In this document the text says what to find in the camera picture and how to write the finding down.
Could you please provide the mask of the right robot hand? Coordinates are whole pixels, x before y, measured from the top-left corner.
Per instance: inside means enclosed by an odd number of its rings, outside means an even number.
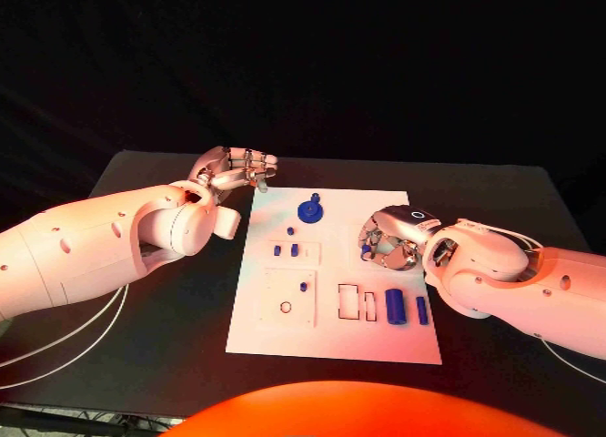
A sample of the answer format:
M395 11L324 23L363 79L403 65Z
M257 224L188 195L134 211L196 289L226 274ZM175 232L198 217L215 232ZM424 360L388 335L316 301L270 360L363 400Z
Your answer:
M411 205L388 206L363 225L359 235L362 260L395 271L414 269L427 243L441 229L441 220L425 210Z

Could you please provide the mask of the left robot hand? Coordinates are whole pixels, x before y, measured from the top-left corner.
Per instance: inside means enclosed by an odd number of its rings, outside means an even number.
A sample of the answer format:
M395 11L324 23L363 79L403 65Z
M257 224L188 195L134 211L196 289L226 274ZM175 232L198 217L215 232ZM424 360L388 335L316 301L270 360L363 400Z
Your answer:
M265 152L239 147L215 147L199 158L189 179L224 194L252 186L268 191L268 178L277 174L278 158Z

